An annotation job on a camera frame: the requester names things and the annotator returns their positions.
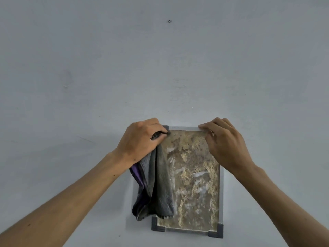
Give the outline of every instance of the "silver frame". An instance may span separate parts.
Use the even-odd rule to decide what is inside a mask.
[[[169,130],[173,131],[203,131],[198,127],[193,127],[193,126],[169,126]],[[158,220],[157,217],[152,218],[152,230],[153,231],[160,231],[160,232],[165,232],[165,231],[170,231],[170,232],[183,232],[183,233],[194,233],[194,234],[201,234],[201,235],[208,235],[209,237],[217,237],[217,238],[223,238],[223,206],[224,206],[224,168],[220,165],[219,169],[219,195],[218,195],[218,205],[219,205],[219,210],[218,210],[218,224],[217,224],[217,232],[212,232],[212,231],[196,231],[196,230],[184,230],[184,229],[178,229],[178,228],[167,228],[167,227],[162,227],[158,226]]]

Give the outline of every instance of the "hand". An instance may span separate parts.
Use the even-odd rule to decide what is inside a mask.
[[[199,128],[208,130],[206,141],[209,152],[233,175],[255,165],[242,135],[228,119],[215,118],[199,125]]]
[[[153,151],[166,138],[166,134],[161,134],[158,138],[151,140],[152,135],[158,131],[168,132],[159,124],[157,118],[132,123],[126,129],[113,151],[116,156],[120,156],[127,163],[124,166],[125,170]]]

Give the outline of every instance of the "forearm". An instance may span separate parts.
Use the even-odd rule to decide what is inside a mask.
[[[0,246],[63,246],[93,205],[122,174],[109,153],[78,181],[0,234]]]
[[[261,168],[235,175],[290,247],[329,246],[329,231],[282,192]]]

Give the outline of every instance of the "wall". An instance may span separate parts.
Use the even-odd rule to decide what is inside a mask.
[[[131,122],[216,116],[329,227],[328,20],[328,0],[0,0],[0,231],[86,173]],[[125,173],[66,246],[284,246],[224,176],[224,239],[136,222]]]

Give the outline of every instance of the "gray towel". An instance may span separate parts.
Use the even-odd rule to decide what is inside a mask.
[[[156,132],[152,140],[163,132]],[[130,169],[139,184],[137,200],[133,206],[133,215],[138,221],[147,216],[157,215],[159,218],[174,216],[171,181],[166,159],[162,154],[161,145],[135,163]]]

